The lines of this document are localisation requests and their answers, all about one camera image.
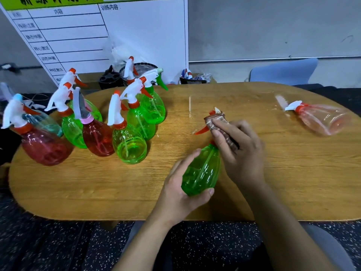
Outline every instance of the hand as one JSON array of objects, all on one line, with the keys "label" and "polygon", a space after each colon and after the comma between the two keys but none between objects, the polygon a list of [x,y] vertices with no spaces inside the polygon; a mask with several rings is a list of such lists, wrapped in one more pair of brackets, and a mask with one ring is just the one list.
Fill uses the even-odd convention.
[{"label": "hand", "polygon": [[264,183],[264,143],[249,123],[244,120],[229,124],[213,120],[213,123],[231,136],[240,147],[232,152],[224,136],[217,130],[212,131],[228,177],[239,188]]},{"label": "hand", "polygon": [[149,218],[165,224],[170,229],[184,220],[194,209],[209,201],[214,193],[213,188],[208,188],[196,196],[188,196],[181,188],[183,174],[200,152],[201,150],[197,149],[184,160],[176,162],[164,181],[158,201]]}]

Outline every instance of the fingernail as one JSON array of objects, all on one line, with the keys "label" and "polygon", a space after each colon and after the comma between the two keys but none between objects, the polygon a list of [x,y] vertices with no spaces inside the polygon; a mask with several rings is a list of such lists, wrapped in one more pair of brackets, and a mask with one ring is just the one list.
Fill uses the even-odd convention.
[{"label": "fingernail", "polygon": [[212,134],[213,134],[213,136],[218,137],[219,136],[219,131],[212,130]]}]

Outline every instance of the table top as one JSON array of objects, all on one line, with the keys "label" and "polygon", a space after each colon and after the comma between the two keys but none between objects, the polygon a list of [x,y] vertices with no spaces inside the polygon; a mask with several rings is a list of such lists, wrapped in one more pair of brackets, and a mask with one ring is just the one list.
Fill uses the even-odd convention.
[{"label": "table top", "polygon": [[[25,210],[57,220],[142,220],[153,209],[173,164],[206,146],[210,133],[192,135],[216,106],[231,121],[246,119],[266,143],[266,181],[299,220],[361,218],[361,118],[335,136],[318,136],[292,112],[284,112],[275,95],[290,103],[339,106],[320,95],[275,83],[244,82],[156,87],[167,109],[165,121],[148,142],[139,164],[123,163],[116,154],[101,158],[75,148],[63,163],[46,167],[20,147],[9,172],[16,201]],[[86,98],[104,120],[114,89]],[[52,114],[60,120],[58,113]],[[222,168],[208,204],[188,220],[253,220],[252,212]]]}]

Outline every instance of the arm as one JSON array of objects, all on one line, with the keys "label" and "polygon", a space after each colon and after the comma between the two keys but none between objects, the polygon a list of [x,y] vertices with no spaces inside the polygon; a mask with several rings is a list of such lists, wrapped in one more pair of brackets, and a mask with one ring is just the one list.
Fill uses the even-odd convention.
[{"label": "arm", "polygon": [[120,260],[113,267],[113,271],[152,270],[168,231],[194,209],[209,201],[214,193],[213,188],[206,189],[201,194],[192,197],[188,197],[181,188],[183,174],[199,154],[200,150],[197,149],[186,159],[178,161],[174,165],[164,181],[153,211],[123,252]]},{"label": "arm", "polygon": [[214,124],[240,146],[232,152],[213,131],[228,176],[244,195],[258,224],[273,268],[277,271],[338,270],[264,181],[264,145],[245,121]]}]

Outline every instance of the floor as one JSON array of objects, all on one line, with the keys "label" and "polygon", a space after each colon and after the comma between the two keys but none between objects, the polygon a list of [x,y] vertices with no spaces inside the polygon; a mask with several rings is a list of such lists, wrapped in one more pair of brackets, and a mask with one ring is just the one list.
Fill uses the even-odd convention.
[{"label": "floor", "polygon": [[[359,89],[316,88],[314,92],[361,116]],[[361,220],[313,223],[333,235],[361,271]],[[110,270],[133,222],[114,230],[98,222],[59,222],[24,212],[0,195],[0,271]],[[255,223],[182,222],[171,232],[174,270],[234,270],[261,244]]]}]

